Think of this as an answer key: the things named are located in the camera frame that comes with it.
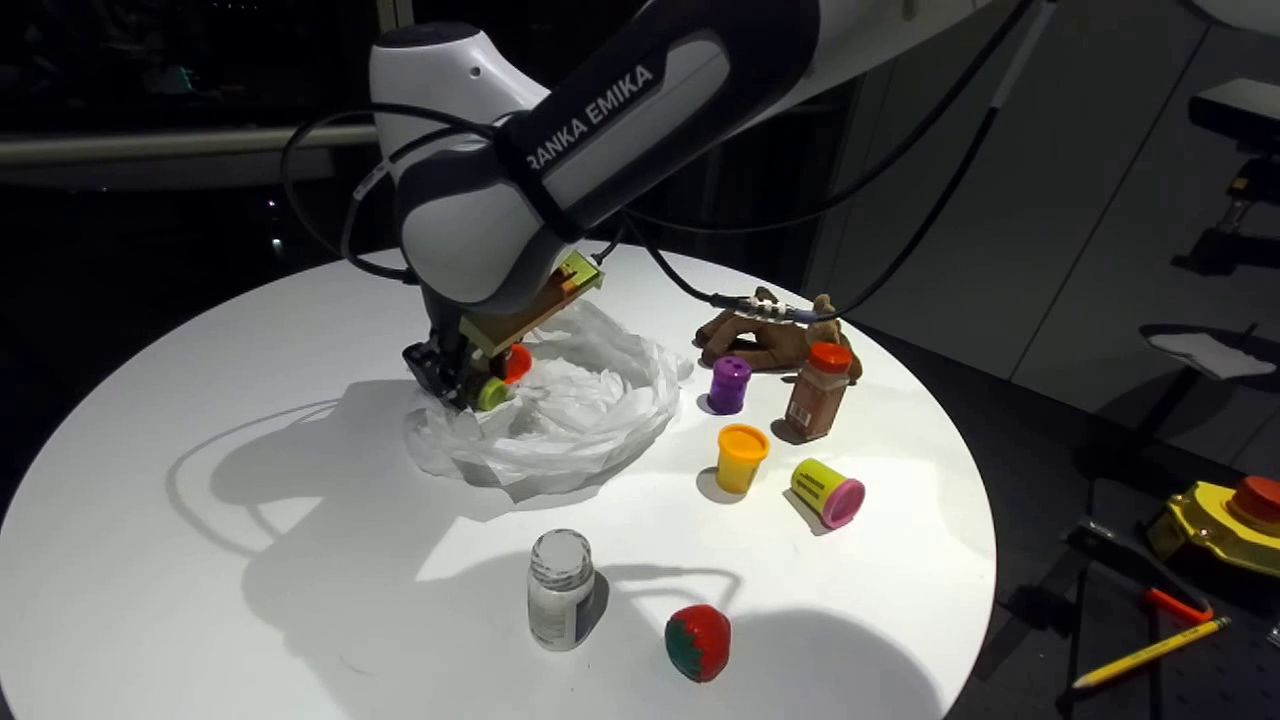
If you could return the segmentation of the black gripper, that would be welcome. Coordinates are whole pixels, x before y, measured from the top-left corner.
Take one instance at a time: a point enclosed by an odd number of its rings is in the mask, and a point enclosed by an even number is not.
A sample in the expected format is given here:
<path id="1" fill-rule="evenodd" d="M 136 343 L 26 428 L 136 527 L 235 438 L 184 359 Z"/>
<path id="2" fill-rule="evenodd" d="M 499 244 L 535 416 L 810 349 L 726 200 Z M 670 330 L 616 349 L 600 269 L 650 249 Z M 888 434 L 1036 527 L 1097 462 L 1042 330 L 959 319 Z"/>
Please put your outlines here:
<path id="1" fill-rule="evenodd" d="M 477 407 L 492 359 L 464 342 L 457 303 L 429 298 L 426 313 L 429 332 L 401 359 L 429 397 L 447 399 L 447 407 Z"/>

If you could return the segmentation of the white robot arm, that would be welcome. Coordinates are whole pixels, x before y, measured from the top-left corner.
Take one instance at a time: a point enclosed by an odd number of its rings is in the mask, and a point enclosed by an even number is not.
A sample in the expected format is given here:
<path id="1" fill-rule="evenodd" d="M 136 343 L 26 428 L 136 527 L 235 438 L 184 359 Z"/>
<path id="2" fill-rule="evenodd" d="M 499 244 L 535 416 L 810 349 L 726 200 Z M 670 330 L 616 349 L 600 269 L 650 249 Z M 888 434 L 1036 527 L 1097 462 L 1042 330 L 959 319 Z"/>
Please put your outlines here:
<path id="1" fill-rule="evenodd" d="M 559 249 L 712 144 L 957 30 L 990 0 L 644 0 L 543 88 L 472 24 L 417 24 L 367 54 L 395 239 L 429 301 L 422 390 L 480 397 L 552 303 Z"/>

